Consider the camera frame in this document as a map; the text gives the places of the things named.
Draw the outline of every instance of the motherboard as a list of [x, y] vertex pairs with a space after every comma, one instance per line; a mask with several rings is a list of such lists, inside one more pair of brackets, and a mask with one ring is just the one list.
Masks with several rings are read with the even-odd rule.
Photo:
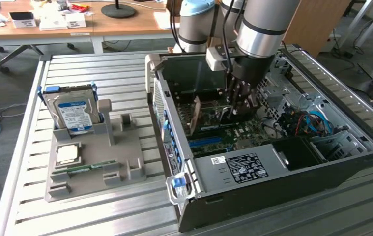
[[227, 110], [228, 105], [223, 100], [215, 100], [211, 103], [211, 106], [203, 104], [200, 109], [196, 102], [176, 105], [195, 157], [247, 149], [276, 138], [276, 134], [268, 135], [263, 122], [256, 116], [240, 123], [223, 123], [223, 111]]

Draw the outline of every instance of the white table leg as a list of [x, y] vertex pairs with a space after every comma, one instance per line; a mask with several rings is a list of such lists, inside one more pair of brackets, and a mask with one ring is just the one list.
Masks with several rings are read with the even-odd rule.
[[372, 22], [370, 26], [368, 27], [368, 29], [365, 30], [365, 32], [361, 34], [361, 37], [356, 43], [356, 47], [361, 48], [361, 46], [362, 46], [365, 40], [368, 39], [369, 35], [372, 34], [372, 32], [373, 32], [373, 22]]
[[103, 46], [101, 46], [103, 41], [104, 41], [103, 37], [92, 37], [92, 44], [93, 44], [93, 49], [96, 54], [103, 53]]
[[362, 8], [358, 11], [358, 14], [357, 14], [356, 18], [350, 22], [350, 25], [349, 25], [349, 27], [346, 29], [346, 32], [345, 32], [344, 36], [341, 37], [341, 39], [337, 42], [337, 45], [338, 45], [340, 48], [342, 47], [342, 45], [344, 45], [344, 43], [345, 43], [345, 41], [346, 41], [352, 31], [354, 30], [358, 22], [361, 21], [361, 18], [365, 15], [365, 13], [368, 11], [368, 8], [370, 7], [372, 3], [373, 3], [373, 0], [366, 0], [365, 4], [362, 5]]

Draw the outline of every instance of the gray floor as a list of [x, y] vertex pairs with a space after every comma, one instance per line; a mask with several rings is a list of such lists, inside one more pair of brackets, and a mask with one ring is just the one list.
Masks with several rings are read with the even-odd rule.
[[[350, 20], [352, 18], [342, 18], [337, 26], [337, 34], [344, 32]], [[127, 46], [127, 43], [127, 41], [121, 41], [117, 44], [109, 44], [109, 46], [123, 49]], [[53, 55], [93, 53], [92, 45], [89, 43], [76, 43], [75, 45], [77, 47], [77, 50], [75, 51], [68, 49], [65, 44], [40, 46], [40, 49], [44, 53]], [[171, 39], [132, 41], [125, 51], [160, 50], [172, 45], [173, 40]], [[365, 54], [354, 55], [350, 60], [353, 62], [368, 64], [373, 68], [373, 35], [365, 42], [362, 49]], [[12, 103], [25, 102], [36, 71], [37, 59], [37, 54], [33, 51], [27, 51], [7, 64], [11, 69], [11, 73], [7, 75], [0, 73], [0, 107], [8, 106]], [[318, 56], [318, 61], [332, 72], [341, 71], [350, 66], [348, 62], [336, 59], [328, 54], [321, 54]], [[368, 80], [368, 76], [365, 74], [360, 74], [357, 68], [341, 72], [338, 77], [352, 85]], [[0, 185], [4, 185], [5, 181], [20, 124], [21, 117], [7, 118], [3, 121], [3, 132], [0, 135]]]

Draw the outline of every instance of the hard drive label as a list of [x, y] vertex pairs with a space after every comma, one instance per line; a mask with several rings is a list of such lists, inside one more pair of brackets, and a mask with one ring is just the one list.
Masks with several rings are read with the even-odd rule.
[[92, 128], [89, 114], [84, 111], [87, 109], [84, 101], [60, 103], [57, 106], [69, 130], [83, 131]]
[[268, 176], [256, 153], [228, 158], [225, 161], [236, 183], [244, 183]]

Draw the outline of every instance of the aluminum table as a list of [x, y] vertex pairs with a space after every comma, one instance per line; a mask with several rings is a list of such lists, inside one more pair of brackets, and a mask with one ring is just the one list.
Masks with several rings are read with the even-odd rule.
[[[161, 52], [52, 56], [39, 63], [0, 201], [0, 235], [373, 235], [373, 167], [336, 189], [188, 233], [177, 232], [145, 100], [144, 57]], [[373, 128], [373, 108], [304, 52], [293, 55]], [[310, 90], [304, 78], [294, 79]], [[91, 80], [99, 86], [99, 98], [112, 100], [111, 115], [129, 112], [136, 117], [148, 179], [48, 203], [43, 196], [52, 119], [36, 87], [83, 85]]]

